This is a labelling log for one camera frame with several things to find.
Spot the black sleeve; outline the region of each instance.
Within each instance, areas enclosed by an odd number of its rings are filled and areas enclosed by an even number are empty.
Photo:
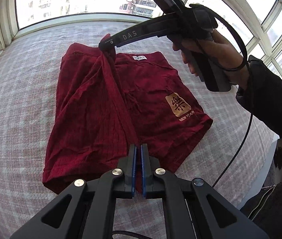
[[[282,80],[261,60],[252,56],[249,59],[252,75],[249,77],[246,91],[238,89],[236,100],[251,112],[253,92],[253,114],[282,138]]]

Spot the hand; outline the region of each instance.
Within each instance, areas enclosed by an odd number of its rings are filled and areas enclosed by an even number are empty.
[[[236,68],[241,65],[243,61],[242,55],[237,52],[234,46],[224,36],[222,36],[217,30],[214,30],[212,32],[212,37],[214,41],[199,40],[200,45],[209,56],[215,57],[224,68]],[[195,41],[191,39],[184,39],[182,41],[182,45],[188,50],[202,53],[201,49],[196,45]],[[179,50],[179,48],[175,44],[173,44],[172,48],[174,51]],[[186,58],[184,53],[181,52],[181,54],[183,62],[185,64],[188,64],[190,72],[192,74],[195,74],[195,76],[198,76],[193,65]],[[237,83],[244,90],[247,88],[249,73],[246,66],[239,71],[224,72],[231,82]]]

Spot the metal pin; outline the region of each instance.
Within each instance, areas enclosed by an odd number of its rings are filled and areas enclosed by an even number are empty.
[[[81,187],[84,184],[84,180],[83,179],[77,179],[74,181],[74,185],[77,187]]]
[[[121,173],[122,173],[122,170],[119,169],[119,168],[114,169],[114,170],[112,171],[112,174],[113,174],[113,175],[120,175]]]
[[[163,168],[157,168],[155,170],[155,173],[158,175],[162,175],[162,174],[165,174],[165,170]]]
[[[201,178],[195,178],[193,183],[196,185],[196,186],[202,186],[204,184],[204,180],[201,179]]]

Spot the black jacket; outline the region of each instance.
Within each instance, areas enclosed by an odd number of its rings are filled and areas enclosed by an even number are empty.
[[[251,76],[247,89],[244,91],[239,88],[236,100],[251,112],[251,95],[253,95],[253,114],[282,138],[282,80],[261,60],[250,56],[249,62]]]
[[[246,91],[238,89],[236,99],[251,111],[253,95],[254,115],[282,138],[282,80],[261,60],[251,56],[249,59],[252,76]],[[282,183],[262,189],[246,202],[241,211],[263,229],[270,239],[282,239]]]

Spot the balcony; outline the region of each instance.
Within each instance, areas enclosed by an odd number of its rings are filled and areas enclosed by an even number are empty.
[[[155,2],[149,2],[149,1],[145,1],[145,0],[134,0],[132,1],[132,3],[134,4],[140,4],[140,5],[145,5],[145,6],[149,6],[149,7],[156,7],[156,3]]]
[[[140,13],[140,12],[131,11],[131,14],[152,18],[152,14],[147,14],[147,13]]]

